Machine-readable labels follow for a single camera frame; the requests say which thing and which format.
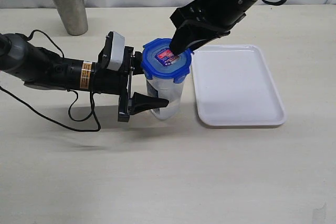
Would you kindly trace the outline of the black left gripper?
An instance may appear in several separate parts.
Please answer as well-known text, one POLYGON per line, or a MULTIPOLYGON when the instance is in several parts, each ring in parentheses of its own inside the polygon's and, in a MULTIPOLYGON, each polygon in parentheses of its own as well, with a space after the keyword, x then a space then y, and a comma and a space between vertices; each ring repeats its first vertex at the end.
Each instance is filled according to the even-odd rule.
MULTIPOLYGON (((129 74, 131 68, 131 55, 133 47, 125 47, 123 60, 118 71, 109 70, 102 67, 103 50, 98 54, 98 62, 95 63, 93 77, 90 80, 90 90, 93 93, 113 94, 119 96, 118 101, 118 122, 129 122, 131 115, 138 113, 165 108, 169 104, 167 99, 149 97, 135 92, 130 99, 130 112, 128 109, 129 103, 129 74)), ((132 74, 144 74, 142 63, 142 53, 136 51, 132 57, 132 74)))

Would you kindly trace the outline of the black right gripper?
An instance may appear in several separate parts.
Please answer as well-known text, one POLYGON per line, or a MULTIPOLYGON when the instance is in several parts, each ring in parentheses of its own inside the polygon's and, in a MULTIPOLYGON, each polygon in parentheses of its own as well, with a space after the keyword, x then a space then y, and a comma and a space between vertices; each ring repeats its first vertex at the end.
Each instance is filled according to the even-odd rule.
POLYGON ((181 54, 187 49, 194 51, 210 41, 227 36, 230 30, 211 22, 196 1, 178 7, 170 16, 175 33, 170 42, 170 50, 181 54))

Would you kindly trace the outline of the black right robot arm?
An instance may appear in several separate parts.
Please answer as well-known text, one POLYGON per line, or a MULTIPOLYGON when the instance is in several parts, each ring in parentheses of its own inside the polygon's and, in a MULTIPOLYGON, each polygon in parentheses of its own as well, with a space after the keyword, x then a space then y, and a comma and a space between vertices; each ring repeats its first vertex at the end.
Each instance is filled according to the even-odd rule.
POLYGON ((170 50, 180 54, 227 36, 258 0, 193 0, 177 8, 170 19, 176 31, 170 50))

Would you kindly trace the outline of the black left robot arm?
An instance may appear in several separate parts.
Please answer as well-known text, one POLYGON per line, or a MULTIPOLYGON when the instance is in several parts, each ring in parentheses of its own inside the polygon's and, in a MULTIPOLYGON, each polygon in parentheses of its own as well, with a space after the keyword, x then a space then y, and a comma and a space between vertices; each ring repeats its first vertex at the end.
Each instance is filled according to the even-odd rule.
POLYGON ((132 76, 143 74, 142 54, 126 46, 125 38, 115 31, 107 34, 97 62, 66 58, 33 46, 31 39, 32 35, 19 33, 1 35, 1 71, 21 79, 27 87, 117 95, 119 122, 169 103, 131 92, 132 76))

